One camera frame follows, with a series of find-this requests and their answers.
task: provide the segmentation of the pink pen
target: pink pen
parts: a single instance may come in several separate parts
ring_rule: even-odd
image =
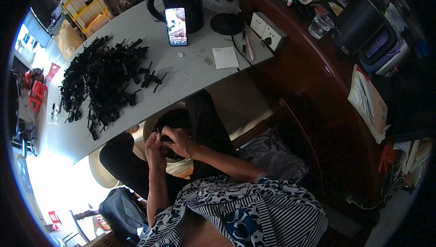
[[[250,41],[248,40],[248,36],[246,36],[245,39],[247,40],[248,52],[250,53],[251,61],[254,61],[254,54],[253,54],[253,50],[251,50]]]

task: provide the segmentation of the hand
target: hand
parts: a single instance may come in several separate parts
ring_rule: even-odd
[[[163,142],[163,145],[184,158],[192,158],[193,153],[199,147],[183,129],[171,129],[165,126],[162,129],[162,135],[167,135],[174,142]]]
[[[150,170],[157,169],[160,171],[165,171],[166,169],[166,158],[161,150],[161,147],[162,143],[158,138],[158,133],[154,131],[145,142],[145,154]]]

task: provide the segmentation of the gray cushion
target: gray cushion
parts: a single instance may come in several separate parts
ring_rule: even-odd
[[[303,160],[293,155],[283,142],[268,129],[239,151],[239,157],[261,168],[270,175],[299,182],[309,171]]]

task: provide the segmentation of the plastic cup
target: plastic cup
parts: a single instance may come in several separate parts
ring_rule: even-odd
[[[314,38],[321,39],[332,28],[334,28],[334,23],[329,16],[317,12],[309,26],[309,33]]]

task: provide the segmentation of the striped shirt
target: striped shirt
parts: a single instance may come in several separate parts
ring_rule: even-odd
[[[274,176],[238,183],[227,176],[186,185],[155,216],[138,247],[180,247],[186,208],[204,217],[236,247],[316,246],[327,217],[306,189]]]

